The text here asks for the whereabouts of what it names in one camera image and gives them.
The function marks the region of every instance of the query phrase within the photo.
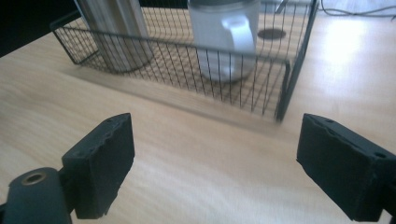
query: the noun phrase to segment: white cup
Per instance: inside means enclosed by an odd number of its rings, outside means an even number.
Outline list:
[[[248,76],[255,66],[260,0],[189,0],[188,6],[202,75],[221,82]]]

